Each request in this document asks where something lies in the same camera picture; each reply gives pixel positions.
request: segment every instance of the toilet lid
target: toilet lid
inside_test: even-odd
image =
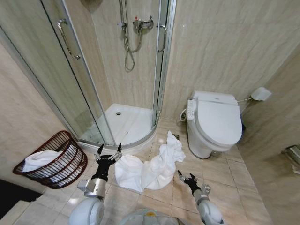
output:
[[[196,125],[211,142],[234,145],[241,137],[242,125],[238,105],[198,101]]]

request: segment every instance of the white cord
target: white cord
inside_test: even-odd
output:
[[[182,110],[182,112],[180,113],[180,117],[179,117],[180,121],[186,121],[186,119],[187,119],[186,115],[184,116],[184,119],[182,119],[182,115],[185,111],[186,111],[186,109]]]
[[[247,99],[243,99],[243,100],[240,100],[240,101],[237,101],[237,102],[243,102],[243,101],[247,101],[247,100],[250,100],[250,99],[253,99],[253,98],[247,98]]]

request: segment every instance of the shower door handle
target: shower door handle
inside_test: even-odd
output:
[[[167,38],[167,28],[166,28],[164,25],[160,25],[159,27],[160,27],[160,28],[164,28],[164,30],[165,30],[165,33],[164,33],[164,45],[163,45],[163,48],[160,49],[160,50],[158,50],[158,53],[161,53],[161,52],[163,52],[163,51],[165,50],[165,40],[166,40],[166,38]]]
[[[65,24],[65,25],[68,24],[67,21],[66,21],[66,19],[60,19],[60,20],[58,20],[58,21],[57,21],[57,26],[58,26],[58,29],[60,30],[60,34],[61,34],[61,36],[62,36],[62,39],[63,39],[64,42],[65,42],[65,45],[66,45],[66,47],[67,47],[68,52],[70,53],[70,55],[71,55],[74,59],[77,59],[77,60],[78,60],[78,59],[80,59],[80,55],[73,55],[73,54],[72,54],[71,49],[70,49],[70,47],[69,47],[69,45],[68,45],[68,42],[67,42],[67,38],[66,38],[65,32],[64,32],[64,30],[63,30],[63,28],[62,28],[62,24]]]

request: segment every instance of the wicker basket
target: wicker basket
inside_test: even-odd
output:
[[[58,132],[33,153],[45,150],[61,151],[61,154],[47,165],[29,172],[23,172],[25,165],[23,160],[13,172],[58,189],[73,183],[83,173],[88,163],[86,154],[68,131]]]

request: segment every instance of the toilet bowl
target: toilet bowl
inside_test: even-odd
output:
[[[194,91],[187,105],[188,145],[195,156],[208,158],[239,141],[240,107],[233,95]]]

